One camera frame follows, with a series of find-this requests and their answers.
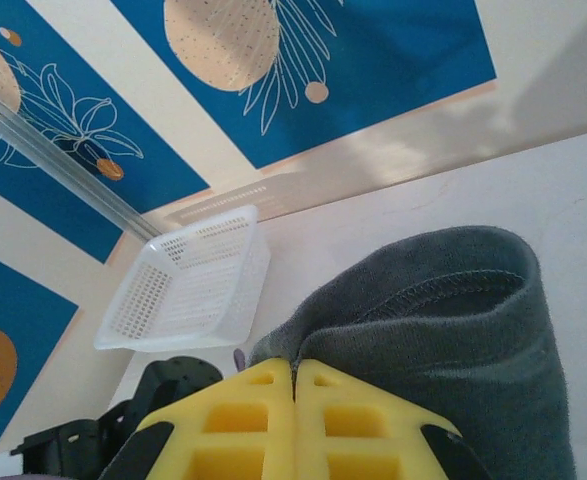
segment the yellow plastic part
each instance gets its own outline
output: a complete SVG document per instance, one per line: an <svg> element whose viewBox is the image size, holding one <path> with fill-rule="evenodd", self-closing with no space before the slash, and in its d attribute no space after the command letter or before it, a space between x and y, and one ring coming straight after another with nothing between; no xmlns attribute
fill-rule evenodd
<svg viewBox="0 0 587 480"><path fill-rule="evenodd" d="M315 360L271 359L147 416L175 429L147 480L446 480L448 420Z"/></svg>

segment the metal rod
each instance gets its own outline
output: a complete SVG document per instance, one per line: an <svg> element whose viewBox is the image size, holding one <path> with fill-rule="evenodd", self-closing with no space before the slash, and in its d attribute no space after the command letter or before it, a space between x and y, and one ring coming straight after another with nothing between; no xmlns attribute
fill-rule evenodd
<svg viewBox="0 0 587 480"><path fill-rule="evenodd" d="M122 230L143 241L161 234L128 203L1 102L0 137Z"/></svg>

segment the white plastic basket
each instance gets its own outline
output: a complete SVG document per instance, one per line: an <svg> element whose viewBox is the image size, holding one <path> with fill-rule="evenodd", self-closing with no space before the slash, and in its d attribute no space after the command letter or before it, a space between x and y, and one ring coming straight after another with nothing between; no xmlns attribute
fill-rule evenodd
<svg viewBox="0 0 587 480"><path fill-rule="evenodd" d="M257 217L246 206L148 242L95 348L159 352L246 341L271 257Z"/></svg>

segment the gray sock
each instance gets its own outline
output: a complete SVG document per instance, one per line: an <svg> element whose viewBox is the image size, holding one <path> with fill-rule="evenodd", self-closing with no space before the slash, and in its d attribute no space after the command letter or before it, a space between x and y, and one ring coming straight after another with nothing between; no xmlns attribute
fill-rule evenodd
<svg viewBox="0 0 587 480"><path fill-rule="evenodd" d="M313 293L250 364L314 358L432 410L496 480L575 478L535 254L492 227L381 248Z"/></svg>

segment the blue poster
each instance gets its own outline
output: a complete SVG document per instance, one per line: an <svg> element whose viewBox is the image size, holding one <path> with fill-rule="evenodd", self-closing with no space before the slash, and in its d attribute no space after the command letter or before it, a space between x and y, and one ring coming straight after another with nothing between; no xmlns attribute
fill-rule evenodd
<svg viewBox="0 0 587 480"><path fill-rule="evenodd" d="M0 2L0 99L141 213L206 183L25 2ZM0 139L0 195L100 261L121 232Z"/></svg>
<svg viewBox="0 0 587 480"><path fill-rule="evenodd" d="M495 78L474 0L112 0L255 167Z"/></svg>
<svg viewBox="0 0 587 480"><path fill-rule="evenodd" d="M0 436L76 310L0 263Z"/></svg>

